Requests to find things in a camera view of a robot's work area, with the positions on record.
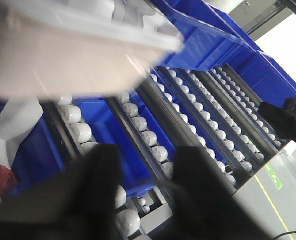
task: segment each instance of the gray metal bar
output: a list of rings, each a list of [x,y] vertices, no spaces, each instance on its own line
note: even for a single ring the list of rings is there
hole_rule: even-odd
[[[247,112],[244,112],[241,109],[241,106],[234,102],[230,94],[223,89],[210,73],[195,71],[194,74],[227,111],[237,125],[239,125],[242,131],[250,137],[266,158],[271,158],[278,153],[278,150],[272,144],[271,140],[263,136],[262,128],[253,124],[250,119],[251,116]]]

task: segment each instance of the gray floor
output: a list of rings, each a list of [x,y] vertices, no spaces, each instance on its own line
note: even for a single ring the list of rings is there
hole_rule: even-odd
[[[269,166],[279,179],[276,181],[278,184],[263,168],[256,174],[257,177],[235,194],[234,199],[255,222],[275,237],[287,232],[287,229],[296,231],[296,150],[291,156],[285,150],[281,151],[269,162]],[[296,234],[280,239],[296,240]]]

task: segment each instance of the blue plastic bin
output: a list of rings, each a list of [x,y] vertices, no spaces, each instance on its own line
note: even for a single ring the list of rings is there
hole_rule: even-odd
[[[154,188],[150,173],[104,100],[77,99],[75,104],[98,143],[117,145],[122,166],[121,186],[127,196],[141,197]]]
[[[4,104],[0,103],[0,112]],[[11,170],[19,185],[9,194],[20,194],[64,169],[63,162],[42,116],[18,148]]]
[[[181,53],[171,54],[160,64],[180,69],[208,71],[225,64],[248,44],[201,0],[151,0],[185,37]]]

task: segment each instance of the metal frame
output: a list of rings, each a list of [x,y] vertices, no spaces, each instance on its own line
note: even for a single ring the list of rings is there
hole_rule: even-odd
[[[205,161],[213,174],[219,179],[230,195],[236,192],[236,188],[229,182],[226,176],[218,168],[208,152],[191,132],[187,124],[182,120],[177,111],[169,103],[153,80],[148,77],[137,89],[137,94],[164,130],[175,147],[189,146],[199,147],[202,153],[202,161]]]

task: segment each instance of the blue bin rim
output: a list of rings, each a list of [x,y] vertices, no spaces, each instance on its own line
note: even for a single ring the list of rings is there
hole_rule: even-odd
[[[204,32],[213,34],[215,33],[216,35],[228,39],[231,42],[237,43],[239,45],[242,45],[244,47],[250,48],[249,44],[246,43],[241,37],[236,37],[232,34],[229,34],[219,28],[216,28],[206,22],[200,21],[198,19],[195,19],[194,17],[191,17],[189,15],[186,15],[174,8],[172,8],[166,0],[150,0],[153,4],[158,6],[157,8],[163,12],[168,18],[174,18],[174,19],[179,19],[182,20],[183,22],[189,21],[189,25],[192,27],[196,27],[197,29],[202,29]]]

